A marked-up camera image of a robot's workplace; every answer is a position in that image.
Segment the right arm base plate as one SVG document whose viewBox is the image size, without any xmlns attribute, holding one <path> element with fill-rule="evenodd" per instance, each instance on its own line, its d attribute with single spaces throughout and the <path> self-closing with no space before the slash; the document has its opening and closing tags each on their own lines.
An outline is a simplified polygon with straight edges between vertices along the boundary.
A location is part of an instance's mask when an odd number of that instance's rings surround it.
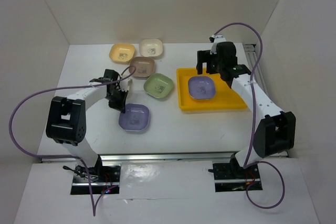
<svg viewBox="0 0 336 224">
<path fill-rule="evenodd" d="M 233 168 L 230 163 L 213 163 L 213 167 L 208 169 L 213 174 L 215 191 L 236 192 L 249 190 L 262 190 L 259 168 L 253 165 L 247 169 L 241 167 Z"/>
</svg>

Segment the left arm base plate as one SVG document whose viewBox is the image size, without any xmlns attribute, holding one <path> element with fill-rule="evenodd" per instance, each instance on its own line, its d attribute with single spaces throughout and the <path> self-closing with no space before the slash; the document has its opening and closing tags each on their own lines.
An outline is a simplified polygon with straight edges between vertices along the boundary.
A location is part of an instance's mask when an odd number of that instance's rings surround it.
<svg viewBox="0 0 336 224">
<path fill-rule="evenodd" d="M 71 195 L 89 195 L 88 176 L 83 167 L 76 166 L 74 169 L 63 166 L 64 170 L 72 172 Z M 92 193 L 94 195 L 107 194 L 116 195 L 120 192 L 121 165 L 103 166 L 102 175 L 92 174 L 90 180 Z"/>
</svg>

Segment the yellow panda plate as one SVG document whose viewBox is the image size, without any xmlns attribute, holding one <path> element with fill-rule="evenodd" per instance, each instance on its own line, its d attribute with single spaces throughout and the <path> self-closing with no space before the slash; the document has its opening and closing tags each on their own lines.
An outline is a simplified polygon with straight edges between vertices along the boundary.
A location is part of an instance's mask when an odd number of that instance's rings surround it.
<svg viewBox="0 0 336 224">
<path fill-rule="evenodd" d="M 128 63 L 135 53 L 135 47 L 132 44 L 117 43 L 111 47 L 109 58 L 116 63 Z"/>
</svg>

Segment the green panda plate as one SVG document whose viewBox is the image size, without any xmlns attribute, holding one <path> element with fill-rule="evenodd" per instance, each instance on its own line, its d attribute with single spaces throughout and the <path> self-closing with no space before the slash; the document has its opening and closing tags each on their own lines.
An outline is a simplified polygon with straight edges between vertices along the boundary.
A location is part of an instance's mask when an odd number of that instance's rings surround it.
<svg viewBox="0 0 336 224">
<path fill-rule="evenodd" d="M 145 92 L 156 99 L 166 98 L 173 87 L 173 80 L 161 73 L 150 75 L 143 85 Z"/>
</svg>

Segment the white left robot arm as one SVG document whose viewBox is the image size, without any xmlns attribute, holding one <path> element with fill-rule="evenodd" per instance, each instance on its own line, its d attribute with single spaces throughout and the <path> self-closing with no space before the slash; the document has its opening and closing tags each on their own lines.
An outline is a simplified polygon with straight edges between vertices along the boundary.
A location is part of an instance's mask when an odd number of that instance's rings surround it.
<svg viewBox="0 0 336 224">
<path fill-rule="evenodd" d="M 108 107 L 125 113 L 128 90 L 120 88 L 118 72 L 106 69 L 104 75 L 92 79 L 87 88 L 67 97 L 56 96 L 52 99 L 46 135 L 61 144 L 71 156 L 80 158 L 78 166 L 85 170 L 85 176 L 91 181 L 103 177 L 102 160 L 86 140 L 86 111 L 98 101 L 106 99 Z"/>
</svg>

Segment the brown panda plate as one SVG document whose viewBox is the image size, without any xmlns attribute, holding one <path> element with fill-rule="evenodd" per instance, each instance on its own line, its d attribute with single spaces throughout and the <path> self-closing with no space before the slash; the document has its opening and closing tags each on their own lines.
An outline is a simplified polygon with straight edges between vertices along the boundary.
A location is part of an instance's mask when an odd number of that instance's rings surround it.
<svg viewBox="0 0 336 224">
<path fill-rule="evenodd" d="M 136 68 L 132 75 L 135 78 L 148 78 L 155 71 L 155 61 L 150 57 L 134 57 L 130 61 L 130 66 Z"/>
</svg>

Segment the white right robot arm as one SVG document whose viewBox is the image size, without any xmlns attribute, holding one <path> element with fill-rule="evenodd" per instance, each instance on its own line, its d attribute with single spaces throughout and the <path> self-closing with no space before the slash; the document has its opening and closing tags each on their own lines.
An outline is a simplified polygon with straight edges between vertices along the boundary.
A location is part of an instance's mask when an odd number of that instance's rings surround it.
<svg viewBox="0 0 336 224">
<path fill-rule="evenodd" d="M 293 148 L 296 117 L 271 101 L 248 67 L 238 64 L 236 54 L 232 42 L 218 42 L 210 50 L 198 51 L 196 70 L 198 74 L 218 74 L 253 113 L 249 146 L 234 154 L 229 165 L 230 174 L 240 178 L 248 166 Z"/>
</svg>

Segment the cream panda plate back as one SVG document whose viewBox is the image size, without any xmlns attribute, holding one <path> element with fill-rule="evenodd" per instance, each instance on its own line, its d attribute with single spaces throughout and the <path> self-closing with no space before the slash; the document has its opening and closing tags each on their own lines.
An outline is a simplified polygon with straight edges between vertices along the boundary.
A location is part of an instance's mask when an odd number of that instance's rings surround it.
<svg viewBox="0 0 336 224">
<path fill-rule="evenodd" d="M 159 57 L 163 53 L 163 43 L 159 39 L 144 39 L 139 43 L 139 53 L 144 57 Z"/>
</svg>

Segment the purple panda plate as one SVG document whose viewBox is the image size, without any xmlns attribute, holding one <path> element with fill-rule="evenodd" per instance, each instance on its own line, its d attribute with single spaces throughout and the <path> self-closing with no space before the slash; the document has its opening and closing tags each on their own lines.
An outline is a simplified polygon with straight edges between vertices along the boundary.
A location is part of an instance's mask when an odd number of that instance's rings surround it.
<svg viewBox="0 0 336 224">
<path fill-rule="evenodd" d="M 149 124 L 150 110 L 143 104 L 128 103 L 119 115 L 119 126 L 129 132 L 141 132 Z"/>
<path fill-rule="evenodd" d="M 216 94 L 215 82 L 208 76 L 194 76 L 188 80 L 188 93 L 195 100 L 210 100 Z"/>
</svg>

